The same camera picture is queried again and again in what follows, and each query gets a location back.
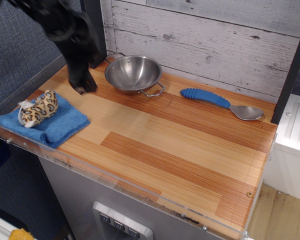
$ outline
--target blue towel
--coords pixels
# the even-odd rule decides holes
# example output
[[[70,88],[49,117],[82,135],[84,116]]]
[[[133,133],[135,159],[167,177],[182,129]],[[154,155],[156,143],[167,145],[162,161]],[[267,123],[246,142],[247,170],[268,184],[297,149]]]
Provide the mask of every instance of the blue towel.
[[[43,120],[36,127],[26,128],[18,120],[19,109],[0,116],[0,125],[6,129],[56,149],[74,133],[90,124],[86,115],[83,115],[75,107],[60,95],[56,94],[58,110],[55,115]]]

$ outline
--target spoon bowl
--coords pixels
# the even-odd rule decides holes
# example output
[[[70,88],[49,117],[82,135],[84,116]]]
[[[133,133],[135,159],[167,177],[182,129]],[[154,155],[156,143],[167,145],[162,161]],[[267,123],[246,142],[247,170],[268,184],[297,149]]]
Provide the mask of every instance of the spoon bowl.
[[[264,112],[261,109],[252,106],[230,105],[229,109],[239,119],[245,121],[257,120],[264,115]]]

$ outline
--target screw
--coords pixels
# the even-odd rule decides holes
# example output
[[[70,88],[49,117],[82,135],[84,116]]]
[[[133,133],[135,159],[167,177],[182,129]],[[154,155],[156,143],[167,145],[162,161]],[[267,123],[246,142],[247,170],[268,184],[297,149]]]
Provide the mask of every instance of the screw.
[[[252,197],[254,196],[254,194],[253,194],[252,192],[248,191],[248,192],[246,193],[246,196],[247,196],[248,198],[252,198]]]

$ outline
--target white appliance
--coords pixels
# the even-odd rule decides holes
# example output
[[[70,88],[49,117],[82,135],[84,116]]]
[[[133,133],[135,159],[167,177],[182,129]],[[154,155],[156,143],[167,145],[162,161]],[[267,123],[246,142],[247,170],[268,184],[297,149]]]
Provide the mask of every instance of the white appliance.
[[[276,131],[264,183],[300,199],[300,96],[291,94]]]

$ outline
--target stuffed animal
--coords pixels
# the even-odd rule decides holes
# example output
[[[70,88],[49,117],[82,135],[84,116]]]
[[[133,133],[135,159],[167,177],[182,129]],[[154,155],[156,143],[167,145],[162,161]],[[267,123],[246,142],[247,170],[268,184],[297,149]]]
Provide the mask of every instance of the stuffed animal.
[[[23,101],[19,105],[19,122],[26,128],[38,126],[44,119],[55,115],[58,110],[57,95],[53,90],[46,90],[43,96],[35,99],[35,103]]]

